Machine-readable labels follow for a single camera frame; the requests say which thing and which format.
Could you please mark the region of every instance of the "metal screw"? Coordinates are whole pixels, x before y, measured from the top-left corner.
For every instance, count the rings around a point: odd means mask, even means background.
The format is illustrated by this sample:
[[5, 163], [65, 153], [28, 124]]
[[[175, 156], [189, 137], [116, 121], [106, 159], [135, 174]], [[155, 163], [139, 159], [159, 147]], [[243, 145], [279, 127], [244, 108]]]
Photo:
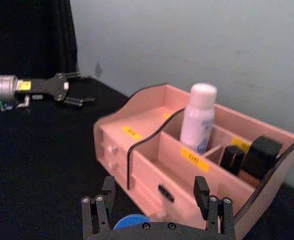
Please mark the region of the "metal screw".
[[102, 196], [97, 196], [96, 197], [96, 201], [102, 201], [103, 200], [103, 197]]
[[144, 230], [150, 229], [150, 224], [145, 222], [144, 224], [142, 224], [142, 229], [144, 229]]
[[231, 200], [228, 199], [228, 198], [225, 198], [223, 201], [224, 201], [225, 203], [227, 203], [227, 204], [230, 204], [230, 203], [231, 203]]
[[211, 196], [210, 200], [212, 200], [213, 202], [217, 201], [217, 198], [215, 196]]
[[82, 199], [82, 202], [83, 203], [87, 203], [89, 201], [89, 198], [88, 197], [84, 197], [83, 199]]
[[168, 228], [170, 229], [170, 230], [175, 230], [176, 229], [176, 224], [174, 224], [174, 223], [169, 223], [168, 224]]

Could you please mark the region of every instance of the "black curtain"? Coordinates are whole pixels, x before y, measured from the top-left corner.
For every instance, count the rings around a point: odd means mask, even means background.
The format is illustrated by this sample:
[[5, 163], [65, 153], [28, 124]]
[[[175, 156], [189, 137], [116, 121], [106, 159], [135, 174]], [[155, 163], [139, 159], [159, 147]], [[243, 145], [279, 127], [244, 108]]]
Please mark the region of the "black curtain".
[[0, 74], [51, 78], [76, 69], [69, 0], [0, 0]]

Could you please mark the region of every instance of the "blue lid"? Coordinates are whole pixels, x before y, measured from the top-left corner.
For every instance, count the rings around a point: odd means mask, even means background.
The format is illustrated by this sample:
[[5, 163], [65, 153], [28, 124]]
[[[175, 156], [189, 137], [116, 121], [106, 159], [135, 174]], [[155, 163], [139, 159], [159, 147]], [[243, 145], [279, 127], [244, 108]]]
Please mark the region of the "blue lid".
[[145, 222], [150, 222], [150, 219], [142, 214], [131, 214], [118, 221], [113, 229], [122, 229], [136, 224], [143, 224]]

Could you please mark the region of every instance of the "white cap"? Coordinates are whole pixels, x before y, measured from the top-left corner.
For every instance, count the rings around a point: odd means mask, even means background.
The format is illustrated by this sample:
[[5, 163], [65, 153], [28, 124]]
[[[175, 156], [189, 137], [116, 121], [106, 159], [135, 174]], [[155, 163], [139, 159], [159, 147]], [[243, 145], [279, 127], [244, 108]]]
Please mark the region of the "white cap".
[[197, 83], [190, 91], [189, 104], [199, 109], [213, 108], [217, 96], [217, 88], [208, 83]]

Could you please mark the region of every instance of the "black table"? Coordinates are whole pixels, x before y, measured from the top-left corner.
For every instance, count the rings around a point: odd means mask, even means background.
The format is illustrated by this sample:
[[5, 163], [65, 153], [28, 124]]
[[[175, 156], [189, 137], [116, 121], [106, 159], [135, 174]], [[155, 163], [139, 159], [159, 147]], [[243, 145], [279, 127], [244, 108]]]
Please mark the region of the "black table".
[[[88, 79], [71, 95], [95, 97], [82, 110], [32, 102], [30, 113], [0, 112], [0, 239], [82, 239], [80, 199], [100, 192], [93, 123], [127, 97]], [[113, 219], [140, 210], [117, 186]], [[294, 190], [283, 185], [245, 239], [294, 239]]]

